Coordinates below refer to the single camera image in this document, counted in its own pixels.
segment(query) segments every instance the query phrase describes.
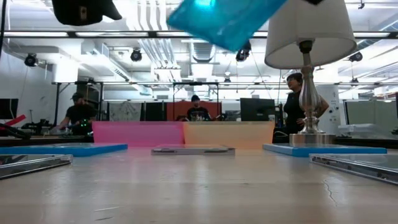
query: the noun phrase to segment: table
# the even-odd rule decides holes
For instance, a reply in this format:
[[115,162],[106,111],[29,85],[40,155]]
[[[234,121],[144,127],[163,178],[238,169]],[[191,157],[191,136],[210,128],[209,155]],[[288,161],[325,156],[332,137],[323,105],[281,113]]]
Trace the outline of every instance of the table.
[[94,142],[92,137],[84,136],[32,136],[30,139],[17,139],[14,137],[0,137],[0,147],[36,146],[43,144],[60,144],[71,142]]
[[264,151],[75,158],[0,181],[2,224],[397,223],[398,187]]

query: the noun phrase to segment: blue tray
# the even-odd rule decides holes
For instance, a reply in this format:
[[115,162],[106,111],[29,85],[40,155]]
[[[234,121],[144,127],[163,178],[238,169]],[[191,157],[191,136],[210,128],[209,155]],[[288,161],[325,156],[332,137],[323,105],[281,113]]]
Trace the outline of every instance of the blue tray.
[[289,144],[264,144],[263,149],[278,152],[294,157],[308,157],[310,154],[387,154],[387,149],[382,147],[360,147],[325,145],[315,146],[290,146]]
[[127,149],[127,144],[65,143],[43,146],[0,147],[0,154],[68,154],[75,157]]

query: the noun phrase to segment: plastic container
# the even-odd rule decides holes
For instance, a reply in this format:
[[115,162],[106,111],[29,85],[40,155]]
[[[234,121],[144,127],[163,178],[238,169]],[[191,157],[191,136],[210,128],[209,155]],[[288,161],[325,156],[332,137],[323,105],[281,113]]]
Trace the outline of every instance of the plastic container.
[[239,50],[286,0],[184,0],[168,24],[230,51]]

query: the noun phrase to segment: computer monitor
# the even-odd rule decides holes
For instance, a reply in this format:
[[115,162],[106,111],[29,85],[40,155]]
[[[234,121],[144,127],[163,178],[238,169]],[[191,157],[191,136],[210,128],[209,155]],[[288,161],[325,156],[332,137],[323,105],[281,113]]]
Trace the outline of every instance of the computer monitor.
[[0,99],[0,119],[14,119],[17,110],[18,99]]
[[275,120],[275,101],[257,98],[241,98],[242,121]]

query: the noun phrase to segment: man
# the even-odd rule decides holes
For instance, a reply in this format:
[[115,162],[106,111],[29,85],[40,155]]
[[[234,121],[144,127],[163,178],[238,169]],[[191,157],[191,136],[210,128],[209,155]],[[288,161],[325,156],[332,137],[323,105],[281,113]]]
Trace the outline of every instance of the man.
[[199,96],[193,95],[191,98],[193,107],[188,110],[187,118],[190,121],[209,121],[210,115],[209,111],[200,106]]
[[76,135],[85,135],[91,131],[91,124],[95,120],[96,111],[90,105],[86,104],[83,94],[73,94],[71,100],[74,105],[69,107],[67,115],[63,121],[58,125],[57,129],[62,129],[68,126],[69,122],[73,125],[72,132]]

